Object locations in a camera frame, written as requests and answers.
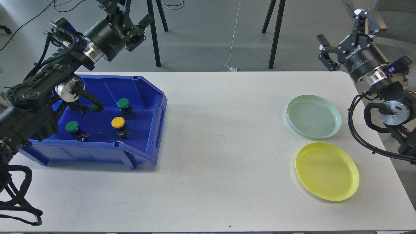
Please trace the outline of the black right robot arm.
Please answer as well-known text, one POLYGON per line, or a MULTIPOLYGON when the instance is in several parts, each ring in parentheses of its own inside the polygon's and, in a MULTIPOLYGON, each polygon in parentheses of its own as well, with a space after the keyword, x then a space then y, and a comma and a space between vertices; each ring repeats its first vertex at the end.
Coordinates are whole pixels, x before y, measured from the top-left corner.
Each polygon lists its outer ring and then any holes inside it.
POLYGON ((412 60, 403 56, 389 63, 373 42, 376 34, 387 30, 385 22, 374 9, 353 9, 345 5, 353 18, 352 32, 339 45, 331 46, 324 35, 320 43, 319 60, 328 71, 337 71, 343 65, 355 83, 364 81, 369 90, 355 96, 348 108, 347 122, 353 138, 362 146, 392 159, 415 164, 415 130, 405 124, 415 119, 415 90, 404 86, 412 60), (398 152, 381 150, 365 141, 355 129, 353 114, 359 101, 367 99, 363 116, 366 125, 379 133, 390 134, 398 143, 398 152))

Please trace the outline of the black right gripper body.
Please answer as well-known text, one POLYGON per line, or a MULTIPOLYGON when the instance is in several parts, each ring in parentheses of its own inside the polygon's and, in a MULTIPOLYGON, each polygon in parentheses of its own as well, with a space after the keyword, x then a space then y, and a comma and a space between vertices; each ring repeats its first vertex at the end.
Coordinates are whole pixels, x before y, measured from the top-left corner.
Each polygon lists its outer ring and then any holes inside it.
POLYGON ((338 55, 338 62, 345 67, 355 83, 359 82, 365 74, 389 64, 386 56, 369 36, 358 36, 358 42, 352 44, 350 35, 340 42, 339 49, 346 52, 338 55))

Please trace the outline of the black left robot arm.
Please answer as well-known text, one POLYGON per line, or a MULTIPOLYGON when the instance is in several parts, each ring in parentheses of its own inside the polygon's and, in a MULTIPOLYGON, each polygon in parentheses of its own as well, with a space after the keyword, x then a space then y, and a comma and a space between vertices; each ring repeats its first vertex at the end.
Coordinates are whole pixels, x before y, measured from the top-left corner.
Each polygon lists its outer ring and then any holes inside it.
POLYGON ((43 212, 25 199, 31 169, 10 161, 23 146, 32 146, 31 139, 43 141, 58 133, 58 121, 68 106, 102 112, 104 105, 85 90, 75 71, 81 66, 91 71, 100 58, 110 62, 122 49, 133 51, 146 39, 145 29, 154 22, 149 12, 134 24, 129 16, 130 0, 99 0, 98 5, 106 17, 85 33, 76 31, 65 18, 51 22, 39 62, 21 84, 6 92, 9 107, 1 113, 1 191, 10 199, 1 201, 1 211, 28 212, 36 221, 4 214, 1 218, 42 224, 43 212))

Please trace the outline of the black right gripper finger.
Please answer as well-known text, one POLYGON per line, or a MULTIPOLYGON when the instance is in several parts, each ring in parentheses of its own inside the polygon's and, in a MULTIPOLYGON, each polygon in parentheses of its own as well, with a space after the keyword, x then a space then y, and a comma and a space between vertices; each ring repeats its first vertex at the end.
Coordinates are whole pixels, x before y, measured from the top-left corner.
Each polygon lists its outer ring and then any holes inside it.
POLYGON ((353 18, 353 27, 350 37, 368 36, 370 39, 377 34, 387 31, 387 25, 375 9, 355 8, 352 0, 342 0, 346 11, 353 18))
POLYGON ((323 65, 328 69, 328 71, 337 71, 339 70, 340 65, 333 61, 330 57, 330 53, 339 54, 340 49, 334 46, 330 46, 330 43, 323 34, 317 35, 317 40, 320 43, 320 54, 318 59, 323 63, 323 65))

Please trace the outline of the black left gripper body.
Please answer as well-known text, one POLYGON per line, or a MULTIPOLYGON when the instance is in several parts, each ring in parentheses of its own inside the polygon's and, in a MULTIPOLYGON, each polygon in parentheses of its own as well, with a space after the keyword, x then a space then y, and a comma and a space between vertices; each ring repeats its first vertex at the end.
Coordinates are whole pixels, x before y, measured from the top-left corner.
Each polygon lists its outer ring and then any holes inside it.
POLYGON ((84 36, 93 43, 107 61, 112 61, 122 49, 133 51, 146 39, 145 31, 129 17, 113 16, 95 23, 84 36))

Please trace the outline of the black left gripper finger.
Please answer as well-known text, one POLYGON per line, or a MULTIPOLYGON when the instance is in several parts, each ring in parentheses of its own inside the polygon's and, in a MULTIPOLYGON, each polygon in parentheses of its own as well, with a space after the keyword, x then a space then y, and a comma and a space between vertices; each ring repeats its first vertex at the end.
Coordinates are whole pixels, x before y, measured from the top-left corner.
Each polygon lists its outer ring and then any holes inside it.
POLYGON ((144 16, 138 23, 138 28, 145 30, 154 22, 154 16, 151 14, 147 14, 144 16))
POLYGON ((108 17, 129 16, 131 0, 98 0, 98 6, 108 17))

